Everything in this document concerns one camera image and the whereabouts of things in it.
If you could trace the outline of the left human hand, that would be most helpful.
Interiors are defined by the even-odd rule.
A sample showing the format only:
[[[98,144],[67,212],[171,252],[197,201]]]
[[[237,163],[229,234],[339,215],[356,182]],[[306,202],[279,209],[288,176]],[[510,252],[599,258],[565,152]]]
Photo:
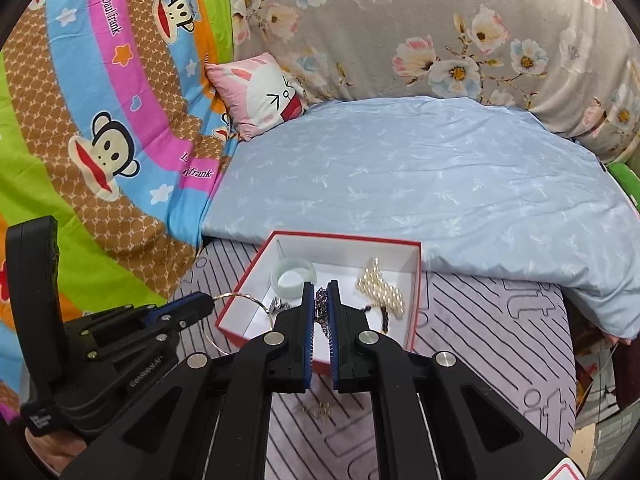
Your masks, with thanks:
[[[80,453],[87,448],[87,443],[77,434],[60,430],[36,437],[26,428],[25,440],[48,471],[57,477]]]

